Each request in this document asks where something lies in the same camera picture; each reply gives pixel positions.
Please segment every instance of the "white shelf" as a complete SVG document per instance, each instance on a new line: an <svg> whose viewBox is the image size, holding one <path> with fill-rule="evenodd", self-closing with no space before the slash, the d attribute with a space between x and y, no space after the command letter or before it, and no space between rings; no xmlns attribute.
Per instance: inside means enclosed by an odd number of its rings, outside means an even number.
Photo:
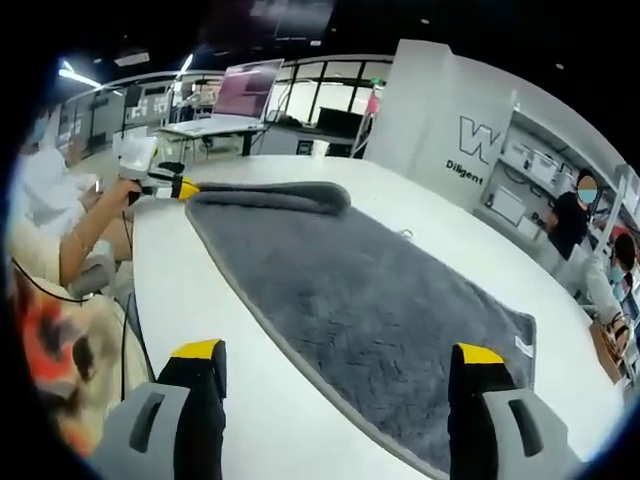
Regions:
<svg viewBox="0 0 640 480"><path fill-rule="evenodd" d="M498 161L504 163L507 167L515 170L516 172L518 172L519 174L521 174L524 177L527 177L529 180L531 180L537 187L541 188L542 190L544 190L549 196L551 196L551 198L556 199L558 198L554 192L554 186L551 185L550 183L546 183L543 182L542 180L540 180L538 177L536 177L534 174L532 174L529 170L527 170L526 168L524 168L523 165L519 165L517 163L511 163L509 162L508 159L506 159L505 157L498 157Z"/></svg>

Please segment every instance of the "letter w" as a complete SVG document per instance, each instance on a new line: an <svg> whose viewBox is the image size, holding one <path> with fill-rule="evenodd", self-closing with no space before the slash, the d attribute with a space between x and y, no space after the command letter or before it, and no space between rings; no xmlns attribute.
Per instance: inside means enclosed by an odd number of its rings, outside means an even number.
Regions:
<svg viewBox="0 0 640 480"><path fill-rule="evenodd" d="M485 158L485 154L500 137L500 132L494 137L490 127L486 125L478 125L472 119L460 116L460 151L471 155L472 157L478 152L478 158L481 162L489 162Z"/></svg>

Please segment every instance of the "ceiling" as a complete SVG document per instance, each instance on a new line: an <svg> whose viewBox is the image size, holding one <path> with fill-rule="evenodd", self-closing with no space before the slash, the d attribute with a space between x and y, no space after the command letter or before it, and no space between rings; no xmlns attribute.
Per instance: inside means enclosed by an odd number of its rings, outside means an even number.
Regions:
<svg viewBox="0 0 640 480"><path fill-rule="evenodd" d="M637 104L635 65L629 62L637 55L631 15L625 15L621 0L593 7L575 0L336 0L320 46L256 33L248 14L256 1L285 0L181 0L164 10L159 4L115 0L70 34L66 58L80 73L105 83L177 70L193 51L198 54L191 68L224 69L265 57L393 54L400 38L442 42L458 55L511 72L560 98L639 170L626 120ZM318 17L304 14L314 12L312 0L290 3L302 12L295 21ZM150 62L124 68L113 63L136 49L148 51ZM77 89L66 85L57 95L68 97Z"/></svg>

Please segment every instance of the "black shirt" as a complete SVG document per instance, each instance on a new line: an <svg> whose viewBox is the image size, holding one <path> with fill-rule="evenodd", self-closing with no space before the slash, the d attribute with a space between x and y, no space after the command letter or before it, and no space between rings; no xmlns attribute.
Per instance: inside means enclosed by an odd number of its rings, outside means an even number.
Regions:
<svg viewBox="0 0 640 480"><path fill-rule="evenodd" d="M558 224L549 234L549 241L565 260L569 260L574 245L579 245L587 234L589 215L578 204L576 194L563 193L553 206Z"/></svg>

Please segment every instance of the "white wall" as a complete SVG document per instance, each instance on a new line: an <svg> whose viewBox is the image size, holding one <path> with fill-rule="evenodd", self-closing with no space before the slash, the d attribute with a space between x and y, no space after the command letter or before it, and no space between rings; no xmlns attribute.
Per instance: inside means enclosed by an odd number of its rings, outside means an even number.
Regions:
<svg viewBox="0 0 640 480"><path fill-rule="evenodd" d="M489 65L453 55L445 45L401 40L365 158L394 170L450 201L472 209L486 186L497 152L465 155L460 148L460 117L484 124L504 140L515 103L520 112L555 133L613 177L623 163L609 142L572 109L529 82ZM482 179L456 178L447 161Z"/></svg>

